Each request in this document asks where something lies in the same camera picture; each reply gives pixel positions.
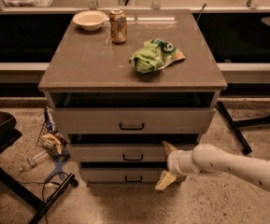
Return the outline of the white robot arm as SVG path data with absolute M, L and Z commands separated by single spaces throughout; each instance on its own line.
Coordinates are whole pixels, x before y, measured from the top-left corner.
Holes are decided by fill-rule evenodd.
M 178 177 L 187 174 L 216 175 L 228 173 L 270 192 L 270 161 L 239 156 L 210 144 L 199 144 L 192 150 L 177 149 L 163 141 L 167 169 L 155 188 L 164 190 Z

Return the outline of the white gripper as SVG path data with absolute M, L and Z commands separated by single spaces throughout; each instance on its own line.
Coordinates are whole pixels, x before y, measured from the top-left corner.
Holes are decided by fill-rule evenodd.
M 192 151 L 176 150 L 176 148 L 163 141 L 164 152 L 167 158 L 167 168 L 170 171 L 163 170 L 155 189 L 164 190 L 176 181 L 177 176 L 194 174 L 197 167 L 192 160 Z

